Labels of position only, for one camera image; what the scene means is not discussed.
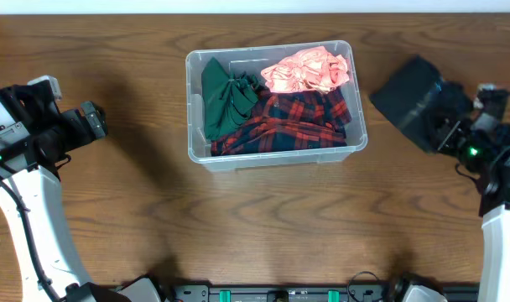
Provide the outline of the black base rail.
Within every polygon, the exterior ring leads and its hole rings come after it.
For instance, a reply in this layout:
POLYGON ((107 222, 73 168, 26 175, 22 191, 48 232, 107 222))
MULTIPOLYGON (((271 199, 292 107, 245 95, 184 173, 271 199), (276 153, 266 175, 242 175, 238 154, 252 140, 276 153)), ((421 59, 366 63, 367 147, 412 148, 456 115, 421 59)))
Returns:
POLYGON ((211 284, 178 285, 171 289, 169 301, 182 302, 330 302, 383 301, 390 293, 388 282, 360 282, 328 286, 215 286, 211 284))

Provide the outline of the clear plastic storage container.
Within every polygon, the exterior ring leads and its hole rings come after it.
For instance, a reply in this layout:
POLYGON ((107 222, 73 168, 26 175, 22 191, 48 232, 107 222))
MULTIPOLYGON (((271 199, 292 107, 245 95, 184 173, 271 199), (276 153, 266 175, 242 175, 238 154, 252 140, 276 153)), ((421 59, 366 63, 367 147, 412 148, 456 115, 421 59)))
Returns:
POLYGON ((349 155, 363 150, 368 143, 366 121, 362 108, 354 55, 344 40, 327 40, 301 44, 280 44, 233 49, 198 49, 185 58, 187 102, 187 154, 190 159, 210 172, 263 167, 271 165, 341 162, 349 155), (346 125, 346 146, 315 148, 299 151, 273 152, 231 156, 212 156, 211 142, 204 134, 204 102, 201 73, 207 62, 215 58, 228 74, 247 72, 259 76, 261 70, 278 63, 286 56, 316 46, 323 46, 333 55, 346 59, 350 80, 341 86, 351 122, 346 125))

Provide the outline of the pink garment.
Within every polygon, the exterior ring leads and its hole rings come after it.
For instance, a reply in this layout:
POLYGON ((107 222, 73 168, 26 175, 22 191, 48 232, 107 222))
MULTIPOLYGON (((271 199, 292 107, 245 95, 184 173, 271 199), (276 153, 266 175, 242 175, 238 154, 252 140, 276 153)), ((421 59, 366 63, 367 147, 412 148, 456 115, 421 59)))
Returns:
POLYGON ((327 94, 350 80, 342 55, 324 46, 302 49, 261 71, 266 87, 273 93, 318 91, 327 94))

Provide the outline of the red plaid flannel shirt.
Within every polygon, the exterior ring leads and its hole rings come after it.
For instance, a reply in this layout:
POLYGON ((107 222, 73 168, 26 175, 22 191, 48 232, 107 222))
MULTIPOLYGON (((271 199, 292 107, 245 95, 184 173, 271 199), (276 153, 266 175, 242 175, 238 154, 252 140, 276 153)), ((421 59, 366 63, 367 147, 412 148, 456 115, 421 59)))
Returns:
POLYGON ((251 118, 211 145, 213 156, 346 146, 351 114, 341 91, 258 93, 251 118))

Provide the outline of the black garment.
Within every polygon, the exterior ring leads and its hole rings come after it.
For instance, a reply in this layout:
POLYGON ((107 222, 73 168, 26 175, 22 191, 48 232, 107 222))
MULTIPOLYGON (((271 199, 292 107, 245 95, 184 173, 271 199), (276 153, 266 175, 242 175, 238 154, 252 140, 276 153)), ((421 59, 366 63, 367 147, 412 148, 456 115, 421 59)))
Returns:
POLYGON ((427 154, 440 150, 447 136, 444 127, 452 128, 473 110, 463 85, 446 81, 421 56, 407 61, 369 99, 400 133, 427 154))

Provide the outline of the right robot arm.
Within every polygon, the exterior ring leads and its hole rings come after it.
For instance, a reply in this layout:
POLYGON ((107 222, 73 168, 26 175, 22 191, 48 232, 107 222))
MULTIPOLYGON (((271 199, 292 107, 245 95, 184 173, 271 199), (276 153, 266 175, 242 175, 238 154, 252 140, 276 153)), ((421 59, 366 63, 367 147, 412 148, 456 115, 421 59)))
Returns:
POLYGON ((477 299, 510 301, 510 122, 442 110, 420 121, 424 131, 415 138, 432 154, 455 158, 455 171, 480 196, 484 254, 477 299))

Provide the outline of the dark green garment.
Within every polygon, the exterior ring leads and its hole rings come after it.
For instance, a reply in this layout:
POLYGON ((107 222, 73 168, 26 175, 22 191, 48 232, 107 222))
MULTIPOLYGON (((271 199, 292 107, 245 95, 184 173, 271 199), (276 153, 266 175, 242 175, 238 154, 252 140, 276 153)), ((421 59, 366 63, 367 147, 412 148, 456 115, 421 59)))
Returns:
POLYGON ((261 89, 255 75, 228 74, 216 58, 201 73, 202 98, 205 107, 204 134, 207 140, 234 133, 251 118, 261 89))

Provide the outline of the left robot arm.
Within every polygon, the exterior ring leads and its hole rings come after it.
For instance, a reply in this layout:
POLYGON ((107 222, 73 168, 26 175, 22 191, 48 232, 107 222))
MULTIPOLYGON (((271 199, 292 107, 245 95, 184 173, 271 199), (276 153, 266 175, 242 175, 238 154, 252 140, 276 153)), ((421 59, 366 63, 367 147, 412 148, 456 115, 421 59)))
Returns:
POLYGON ((25 301, 159 301, 149 277, 113 288, 94 284, 73 243, 60 168, 70 151, 107 136, 93 102, 61 112, 49 75, 0 89, 0 208, 17 254, 25 301))

